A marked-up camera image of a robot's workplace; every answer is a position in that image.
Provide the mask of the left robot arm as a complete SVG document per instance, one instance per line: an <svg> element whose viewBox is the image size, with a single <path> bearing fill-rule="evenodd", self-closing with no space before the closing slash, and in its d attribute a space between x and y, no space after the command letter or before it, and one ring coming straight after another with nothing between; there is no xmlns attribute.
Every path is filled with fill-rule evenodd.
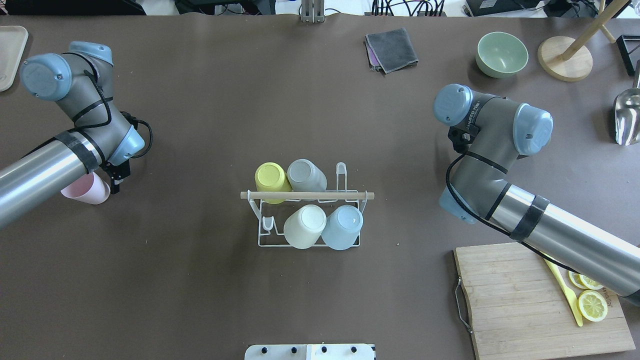
<svg viewBox="0 0 640 360"><path fill-rule="evenodd" d="M130 159L151 149L138 132L140 120L114 103L114 60L105 44L72 41L69 50L27 58L20 70L26 91L52 101L73 126L2 169L0 223L13 223L73 182L98 169L117 185Z"/></svg>

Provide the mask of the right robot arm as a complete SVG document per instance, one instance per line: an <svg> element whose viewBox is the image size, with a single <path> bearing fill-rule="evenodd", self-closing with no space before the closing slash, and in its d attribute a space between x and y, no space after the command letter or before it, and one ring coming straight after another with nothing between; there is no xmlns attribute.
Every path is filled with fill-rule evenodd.
<svg viewBox="0 0 640 360"><path fill-rule="evenodd" d="M514 162L549 143L548 111L457 83L444 86L432 108L459 153L446 170L444 210L483 221L639 305L637 246L506 180Z"/></svg>

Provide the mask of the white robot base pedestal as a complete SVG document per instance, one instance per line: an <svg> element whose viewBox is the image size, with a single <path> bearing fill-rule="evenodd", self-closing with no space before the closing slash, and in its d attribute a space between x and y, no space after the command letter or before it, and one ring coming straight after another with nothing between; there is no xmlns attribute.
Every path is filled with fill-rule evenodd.
<svg viewBox="0 0 640 360"><path fill-rule="evenodd" d="M247 347L245 360L375 360L374 344L254 344Z"/></svg>

